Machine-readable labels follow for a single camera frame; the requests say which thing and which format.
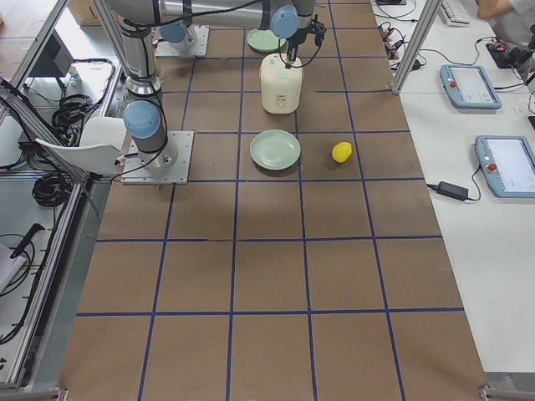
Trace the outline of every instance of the floor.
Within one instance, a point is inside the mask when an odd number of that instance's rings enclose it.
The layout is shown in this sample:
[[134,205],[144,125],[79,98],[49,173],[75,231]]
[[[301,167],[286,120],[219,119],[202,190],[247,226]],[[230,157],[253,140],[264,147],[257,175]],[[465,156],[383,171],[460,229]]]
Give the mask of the floor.
[[[206,59],[158,60],[170,129],[196,131],[190,182],[112,185],[60,374],[69,399],[479,399],[371,7],[317,12],[331,29],[294,114],[263,111],[245,30],[212,29]],[[249,155],[275,128],[302,147],[276,174]],[[356,151],[338,165],[342,140]]]

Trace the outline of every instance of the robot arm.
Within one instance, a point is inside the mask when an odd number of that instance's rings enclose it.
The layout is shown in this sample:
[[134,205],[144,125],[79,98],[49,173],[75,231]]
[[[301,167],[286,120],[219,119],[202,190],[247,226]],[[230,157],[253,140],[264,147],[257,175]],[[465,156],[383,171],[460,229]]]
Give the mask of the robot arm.
[[[276,36],[288,41],[286,68],[292,67],[298,46],[310,33],[315,35],[319,48],[325,32],[323,24],[317,17],[313,18],[315,0],[250,0],[248,3],[245,3],[247,0],[99,0],[98,3],[104,1],[120,15],[120,37],[110,35],[110,38],[115,47],[124,49],[130,104],[123,120],[137,145],[141,165],[150,176],[145,183],[177,182],[176,177],[166,173],[175,168],[178,148],[167,133],[161,82],[155,74],[152,28],[165,26],[171,28],[172,33],[173,26],[180,30],[200,23],[271,29]],[[173,138],[181,134],[189,135],[175,132]]]
[[[271,29],[279,38],[288,40],[287,59],[290,64],[295,61],[298,46],[305,42],[308,34],[315,35],[316,45],[321,46],[325,28],[317,19],[313,19],[315,0],[245,1],[106,0],[110,8],[121,16],[128,73],[134,81],[150,79],[154,74],[152,55],[146,54],[150,48],[150,29],[173,22],[180,21],[186,26],[200,23],[234,28]],[[153,85],[157,87],[158,82],[153,82]],[[143,84],[129,89],[134,89],[134,92],[140,95],[146,95],[148,90]]]

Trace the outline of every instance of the power adapter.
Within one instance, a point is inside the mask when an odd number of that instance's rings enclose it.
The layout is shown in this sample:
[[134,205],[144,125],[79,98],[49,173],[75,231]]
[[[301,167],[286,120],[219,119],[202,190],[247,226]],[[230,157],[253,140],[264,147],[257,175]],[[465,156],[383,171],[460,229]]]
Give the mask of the power adapter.
[[441,181],[438,185],[427,184],[429,188],[434,190],[437,194],[447,196],[449,198],[457,199],[458,201],[466,201],[468,197],[468,189],[462,186],[453,185],[449,182]]

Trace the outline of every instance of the metal mounting plate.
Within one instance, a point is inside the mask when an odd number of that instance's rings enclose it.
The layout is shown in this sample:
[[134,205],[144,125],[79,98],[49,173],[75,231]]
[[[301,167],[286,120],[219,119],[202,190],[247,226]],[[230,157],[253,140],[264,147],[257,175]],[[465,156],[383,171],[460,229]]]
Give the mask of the metal mounting plate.
[[[123,184],[154,185],[154,184],[187,184],[187,177],[190,171],[191,149],[193,148],[193,131],[169,131],[169,145],[178,149],[178,156],[175,164],[165,170],[147,170],[141,167],[138,158],[128,159],[125,171],[131,171],[121,176]],[[134,141],[130,145],[129,153],[137,152]]]
[[194,58],[206,56],[208,48],[209,27],[193,27],[197,34],[198,40],[194,46],[185,49],[173,48],[169,42],[159,42],[156,48],[155,56],[157,58]]

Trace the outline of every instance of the blue tape grid line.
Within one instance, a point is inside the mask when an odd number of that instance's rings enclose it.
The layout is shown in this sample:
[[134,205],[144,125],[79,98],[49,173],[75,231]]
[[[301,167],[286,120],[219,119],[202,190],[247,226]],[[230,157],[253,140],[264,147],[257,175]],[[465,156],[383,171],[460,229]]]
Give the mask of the blue tape grid line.
[[[332,3],[328,1],[325,3],[326,7],[329,8],[330,18],[331,22],[334,25],[334,17],[332,8],[330,7],[332,4],[338,4],[338,3]],[[369,90],[369,91],[353,91],[353,90],[347,90],[347,84],[345,80],[344,75],[344,66],[342,63],[343,58],[385,58],[385,57],[378,57],[378,56],[349,56],[349,57],[343,57],[340,55],[339,50],[339,43],[337,38],[337,30],[347,30],[347,29],[355,29],[355,28],[329,28],[332,29],[334,32],[334,41],[337,48],[337,56],[334,57],[321,57],[318,56],[318,58],[336,58],[339,61],[340,71],[342,74],[342,79],[344,82],[344,91],[319,91],[320,93],[341,93],[345,94],[346,102],[348,106],[348,112],[349,112],[349,118],[351,123],[351,131],[344,131],[348,134],[353,135],[354,142],[355,142],[355,148],[357,156],[359,156],[359,147],[358,147],[358,135],[361,134],[374,134],[374,133],[407,133],[410,132],[407,129],[393,129],[393,130],[368,130],[368,131],[358,131],[354,127],[354,116],[352,115],[350,103],[349,103],[349,94],[350,93],[373,93],[373,92],[384,92],[384,90]],[[376,28],[356,28],[356,29],[376,29]],[[210,240],[210,239],[171,239],[168,237],[169,235],[169,229],[171,224],[171,215],[172,215],[172,208],[173,208],[173,200],[175,198],[176,191],[178,190],[176,186],[173,187],[173,191],[171,192],[171,200],[169,204],[168,209],[168,215],[167,215],[167,221],[166,221],[166,231],[165,236],[162,239],[109,239],[109,240],[98,240],[100,243],[120,243],[120,242],[162,242],[162,251],[160,255],[160,266],[157,276],[157,282],[156,282],[156,288],[155,288],[155,295],[154,295],[154,301],[153,301],[153,307],[152,311],[148,312],[80,312],[77,313],[77,317],[123,317],[123,316],[141,316],[141,317],[150,317],[150,326],[149,326],[149,332],[147,335],[147,342],[145,347],[145,356],[144,356],[144,362],[143,362],[143,368],[140,378],[140,386],[139,386],[139,392],[138,392],[138,400],[141,401],[143,399],[143,390],[145,385],[145,377],[146,377],[146,369],[147,364],[150,357],[150,345],[152,341],[152,334],[155,324],[155,318],[159,316],[228,316],[229,317],[229,332],[228,332],[228,351],[227,351],[227,390],[226,390],[226,401],[230,400],[231,397],[231,372],[232,372],[232,329],[233,329],[233,317],[234,316],[267,316],[267,315],[275,315],[275,316],[283,316],[283,315],[306,315],[308,318],[308,336],[309,336],[309,348],[310,348],[310,363],[311,363],[311,381],[312,381],[312,387],[313,387],[313,397],[314,400],[318,400],[318,389],[316,384],[316,374],[315,374],[315,361],[314,361],[314,349],[313,349],[313,315],[324,315],[324,314],[370,314],[370,313],[383,313],[386,315],[388,328],[389,328],[389,334],[390,334],[390,342],[392,347],[392,352],[394,355],[395,360],[395,370],[397,373],[398,383],[400,387],[400,394],[403,401],[406,401],[405,397],[405,390],[403,385],[403,378],[401,375],[401,368],[400,368],[400,362],[397,356],[397,350],[395,346],[395,334],[394,330],[392,328],[392,323],[390,320],[390,314],[392,313],[408,313],[408,312],[464,312],[463,307],[432,307],[432,308],[389,308],[388,306],[388,300],[386,296],[386,290],[385,290],[385,283],[382,275],[382,269],[380,264],[380,256],[377,248],[377,241],[379,240],[404,240],[404,239],[410,239],[410,240],[419,240],[419,239],[430,239],[430,238],[441,238],[441,236],[376,236],[371,216],[371,209],[369,205],[369,199],[368,194],[366,190],[366,182],[370,181],[377,181],[377,180],[424,180],[423,177],[407,177],[407,178],[379,178],[379,179],[366,179],[364,177],[363,167],[361,165],[361,161],[359,158],[359,172],[360,176],[362,178],[360,179],[354,179],[354,180],[304,180],[302,177],[302,171],[301,171],[301,163],[299,161],[298,163],[298,179],[297,180],[240,180],[239,179],[239,166],[240,166],[240,147],[241,147],[241,137],[242,135],[248,135],[248,134],[256,134],[257,132],[249,132],[249,131],[243,131],[242,132],[242,111],[243,111],[243,94],[244,93],[260,93],[260,91],[245,91],[244,88],[244,69],[245,69],[245,62],[247,59],[250,59],[249,57],[245,57],[245,46],[246,46],[246,29],[233,29],[233,30],[241,30],[243,34],[243,45],[242,45],[242,71],[241,71],[241,90],[238,91],[192,91],[191,90],[191,84],[193,81],[193,76],[195,73],[195,66],[198,60],[193,61],[193,66],[191,70],[191,76],[190,76],[190,82],[188,85],[187,91],[176,91],[176,92],[167,92],[167,93],[186,93],[186,102],[184,106],[183,111],[183,118],[181,122],[181,129],[183,129],[185,121],[186,121],[186,113],[187,108],[190,100],[190,94],[193,93],[240,93],[240,114],[239,114],[239,128],[238,132],[229,132],[228,134],[238,134],[238,154],[237,154],[237,177],[236,180],[193,180],[192,182],[233,182],[236,184],[236,191],[235,191],[235,205],[234,205],[234,222],[233,222],[233,235],[232,239],[221,239],[221,240]],[[325,134],[326,131],[310,131],[310,132],[299,132],[298,130],[298,121],[297,121],[297,114],[294,114],[294,124],[295,124],[295,132],[297,137],[300,135],[308,135],[308,134]],[[198,134],[224,134],[222,132],[197,132]],[[306,227],[304,225],[304,194],[303,194],[303,182],[344,182],[344,181],[356,181],[356,182],[362,182],[363,189],[364,189],[364,199],[366,204],[366,209],[368,213],[368,219],[369,219],[369,225],[371,230],[371,236],[355,236],[355,237],[338,237],[338,238],[307,238],[306,236]],[[299,199],[300,199],[300,207],[301,207],[301,222],[302,222],[302,238],[288,238],[288,239],[270,239],[270,238],[257,238],[257,239],[237,239],[237,218],[238,218],[238,195],[239,195],[239,184],[241,182],[298,182],[299,184]],[[374,245],[374,252],[375,252],[375,258],[377,263],[377,269],[380,276],[380,286],[382,291],[382,297],[384,302],[383,308],[376,308],[376,309],[347,309],[347,310],[312,310],[311,308],[311,302],[310,302],[310,286],[309,286],[309,277],[308,277],[308,259],[307,259],[307,243],[309,241],[350,241],[350,240],[371,240]],[[178,242],[178,241],[232,241],[232,278],[231,278],[231,296],[230,296],[230,309],[229,311],[157,311],[157,303],[158,303],[158,296],[159,296],[159,290],[161,285],[161,276],[163,272],[163,266],[164,266],[164,260],[165,260],[165,254],[166,254],[166,244],[168,242]],[[239,241],[256,241],[256,242],[262,242],[262,241],[301,241],[303,243],[303,256],[304,256],[304,275],[305,275],[305,285],[306,285],[306,297],[307,297],[307,310],[306,311],[235,311],[234,310],[234,287],[235,287],[235,274],[236,274],[236,249],[237,249],[237,243]]]
[[[328,0],[328,1],[329,1],[329,13],[330,13],[330,17],[331,17],[331,23],[334,26],[333,9],[330,7],[330,0]],[[336,44],[336,51],[337,51],[338,56],[339,56],[340,55],[340,46],[339,46],[339,42],[338,42],[338,34],[337,34],[336,29],[334,30],[334,41],[335,41],[335,44]],[[344,83],[344,89],[346,90],[345,99],[346,99],[347,107],[348,107],[349,121],[351,123],[351,129],[354,131],[354,129],[355,129],[355,124],[354,124],[355,121],[354,121],[354,119],[355,119],[356,116],[353,116],[353,113],[351,111],[351,103],[350,103],[350,100],[349,100],[349,93],[347,92],[347,81],[345,79],[345,73],[344,73],[344,63],[342,63],[342,59],[341,58],[339,58],[339,65],[340,65],[340,70],[341,70],[341,73],[342,73],[342,81]],[[357,154],[357,161],[359,162],[360,176],[364,177],[364,168],[362,166],[362,160],[360,158],[360,153],[359,153],[359,141],[358,141],[358,138],[357,138],[356,134],[353,134],[353,137],[354,137],[354,143],[355,143],[355,151],[356,151],[356,154]],[[369,206],[368,189],[367,189],[367,185],[366,185],[365,181],[363,181],[363,183],[362,183],[362,188],[363,188],[363,192],[364,192],[364,202],[366,204],[366,210],[367,210],[367,213],[368,213],[369,229],[370,229],[371,235],[375,236],[374,222],[373,222],[373,219],[372,219],[371,208]],[[403,384],[403,376],[401,374],[400,360],[399,360],[398,354],[397,354],[397,347],[395,345],[394,329],[392,328],[392,321],[390,319],[390,312],[389,312],[389,308],[388,308],[388,299],[387,299],[387,296],[386,296],[385,281],[384,281],[383,272],[382,272],[382,269],[381,269],[379,250],[377,248],[377,241],[375,239],[372,239],[372,242],[373,242],[373,245],[374,245],[375,260],[377,262],[377,272],[379,273],[379,278],[380,278],[381,293],[382,293],[382,296],[383,296],[383,302],[385,304],[385,316],[386,316],[386,322],[388,324],[388,330],[389,330],[389,335],[390,335],[390,344],[391,344],[391,347],[392,347],[392,354],[393,354],[393,357],[394,357],[395,371],[396,371],[397,378],[398,378],[398,385],[400,387],[401,399],[402,399],[402,401],[406,401],[405,387],[404,387],[404,384]]]
[[[246,30],[242,30],[242,56],[245,56],[245,43],[246,43]],[[243,116],[243,85],[244,85],[244,71],[245,71],[245,59],[242,60],[241,70],[241,94],[240,94],[240,119],[238,120],[238,142],[237,142],[237,161],[236,161],[236,177],[240,175],[240,154],[242,148],[242,116]],[[230,314],[228,317],[228,349],[227,349],[227,385],[225,390],[225,400],[231,399],[231,381],[232,381],[232,336],[234,330],[234,289],[236,284],[236,249],[237,249],[237,203],[239,196],[239,183],[236,183],[236,189],[234,193],[234,219],[232,228],[232,270],[231,270],[231,294],[230,294]]]
[[[441,239],[442,236],[330,236],[330,237],[317,237],[317,238],[305,238],[305,242],[312,241],[366,241],[366,240],[430,240]],[[98,243],[136,243],[136,242],[228,242],[234,241],[232,238],[114,238],[107,240],[97,240]],[[236,239],[236,242],[291,242],[291,241],[303,241],[301,238],[244,238]]]
[[[299,139],[299,125],[297,112],[293,114],[293,123],[295,126],[296,136]],[[313,323],[312,323],[312,304],[310,302],[310,280],[308,278],[308,253],[307,253],[307,230],[305,227],[304,218],[304,193],[303,193],[303,172],[301,169],[301,160],[298,161],[298,177],[299,177],[299,208],[301,211],[301,232],[303,241],[303,261],[304,261],[304,280],[305,290],[307,294],[307,320],[308,320],[308,347],[310,350],[310,373],[312,379],[312,394],[314,401],[318,401],[318,385],[316,382],[316,362],[314,358],[314,340],[313,340]]]
[[[196,60],[193,61],[193,66],[191,68],[191,76],[190,76],[190,82],[188,84],[188,90],[191,89],[191,83],[193,81],[193,73],[195,71],[195,64]],[[186,102],[184,103],[184,112],[182,115],[182,121],[181,121],[181,130],[184,129],[184,122],[186,121],[186,113],[187,113],[187,106],[189,103],[190,94],[188,93],[186,95]],[[160,284],[161,284],[161,274],[163,272],[164,267],[164,260],[166,258],[166,248],[167,248],[167,237],[169,236],[169,228],[171,225],[171,216],[173,211],[173,203],[175,199],[175,193],[176,193],[176,185],[173,185],[173,189],[171,191],[171,198],[169,201],[169,208],[167,210],[167,220],[166,220],[166,230],[164,234],[164,241],[161,248],[161,255],[160,255],[160,266],[158,269],[158,277],[156,279],[156,288],[155,288],[155,295],[154,295],[154,301],[152,305],[152,313],[150,315],[150,325],[149,325],[149,333],[147,335],[147,343],[145,346],[145,356],[143,358],[143,367],[141,369],[141,378],[140,378],[140,386],[138,390],[137,399],[138,401],[143,400],[143,390],[145,388],[145,377],[146,377],[146,371],[147,371],[147,364],[149,362],[149,356],[150,356],[150,345],[152,343],[152,333],[154,330],[154,323],[155,323],[155,317],[156,317],[156,310],[158,308],[158,296],[160,295]]]
[[451,313],[464,312],[464,307],[395,307],[392,309],[319,309],[307,311],[147,311],[147,312],[78,312],[76,317],[122,316],[284,316],[284,315],[362,315],[375,313]]

